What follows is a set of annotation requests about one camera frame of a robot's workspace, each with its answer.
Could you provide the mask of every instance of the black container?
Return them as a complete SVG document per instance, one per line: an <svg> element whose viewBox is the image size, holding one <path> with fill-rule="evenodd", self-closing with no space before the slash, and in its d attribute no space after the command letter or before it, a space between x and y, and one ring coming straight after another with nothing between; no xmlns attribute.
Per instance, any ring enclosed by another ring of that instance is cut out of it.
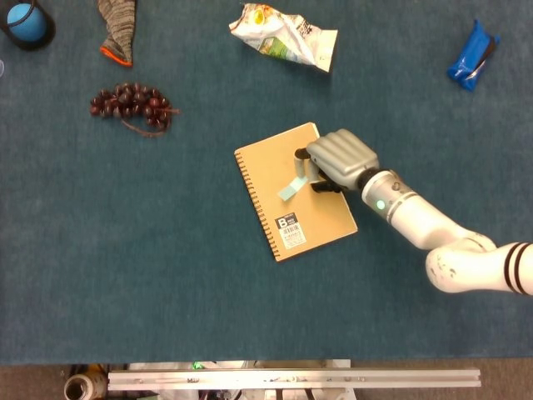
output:
<svg viewBox="0 0 533 400"><path fill-rule="evenodd" d="M26 15L19 19L18 21L14 23L7 23L7 15L9 14L9 10L11 10L13 7L15 7L17 4L26 3L31 4L30 9L26 13ZM27 20L27 18L32 14L33 9L38 8L42 15L44 16L47 24L47 30L44 33L44 35L35 42L26 42L24 40L19 39L15 35L12 34L10 27L17 26L24 21ZM38 48L43 48L44 46L48 45L54 36L56 35L56 24L52 20L52 17L48 15L46 11L41 7L41 5L38 3L37 0L30 1L17 1L17 0L0 0L0 29L4 31L4 33L11 39L13 43L15 43L17 46L19 46L22 50L37 50Z"/></svg>

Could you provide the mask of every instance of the grape stem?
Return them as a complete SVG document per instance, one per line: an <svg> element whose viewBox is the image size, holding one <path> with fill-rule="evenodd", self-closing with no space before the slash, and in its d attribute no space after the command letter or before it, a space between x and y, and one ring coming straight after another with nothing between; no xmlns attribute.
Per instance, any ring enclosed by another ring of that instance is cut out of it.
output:
<svg viewBox="0 0 533 400"><path fill-rule="evenodd" d="M135 126L131 125L131 123L129 123L129 122L126 122L124 120L121 120L121 121L127 128L133 130L134 132L139 133L143 138L159 138L159 137L163 136L165 134L165 131L167 130L167 128L170 127L170 120L169 120L168 121L168 125L165 128L160 129L159 131L155 131L155 132L148 132L148 131L145 131L143 129L140 129L139 127L135 127Z"/></svg>
<svg viewBox="0 0 533 400"><path fill-rule="evenodd" d="M156 110L164 111L170 114L181 114L182 113L182 110L180 110L179 108L156 108Z"/></svg>

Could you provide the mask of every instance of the notebook spiral binding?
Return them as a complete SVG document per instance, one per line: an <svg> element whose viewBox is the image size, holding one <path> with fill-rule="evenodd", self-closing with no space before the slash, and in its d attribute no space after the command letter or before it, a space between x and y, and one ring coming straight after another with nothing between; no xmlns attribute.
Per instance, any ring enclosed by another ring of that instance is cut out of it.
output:
<svg viewBox="0 0 533 400"><path fill-rule="evenodd" d="M247 185L247 190L248 193L250 193L250 199L252 200L253 207L256 209L257 216L259 217L259 222L263 227L263 231L265 231L266 240L268 240L268 244L270 244L272 252L274 253L274 258L278 258L280 257L280 252L277 249L276 242L274 241L274 235L272 234L272 230L268 225L267 218L265 217L265 214L261 208L261 202L257 198L256 190L253 187L252 179L248 174L247 166L244 163L242 155L239 152L235 153L235 159L237 160L237 165L241 170L242 178L244 179L244 184Z"/></svg>

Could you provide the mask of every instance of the notebook label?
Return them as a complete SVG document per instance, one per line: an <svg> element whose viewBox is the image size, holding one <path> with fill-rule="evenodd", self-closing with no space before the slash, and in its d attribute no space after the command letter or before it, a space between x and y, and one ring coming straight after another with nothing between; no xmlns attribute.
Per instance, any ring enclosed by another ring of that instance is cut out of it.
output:
<svg viewBox="0 0 533 400"><path fill-rule="evenodd" d="M276 225L286 249L306 242L306 237L295 213L291 212L283 217L276 218Z"/></svg>

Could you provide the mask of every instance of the blue ball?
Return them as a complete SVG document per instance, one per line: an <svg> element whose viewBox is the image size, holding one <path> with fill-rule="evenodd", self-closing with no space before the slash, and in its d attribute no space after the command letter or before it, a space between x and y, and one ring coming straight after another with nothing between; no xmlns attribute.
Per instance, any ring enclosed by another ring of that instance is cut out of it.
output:
<svg viewBox="0 0 533 400"><path fill-rule="evenodd" d="M7 23L15 23L20 21L27 14L30 9L30 4L22 3L18 4L9 10L7 15ZM47 31L47 20L42 15L41 10L35 7L30 16L15 27L10 27L11 33L23 40L24 42L36 42L44 36Z"/></svg>

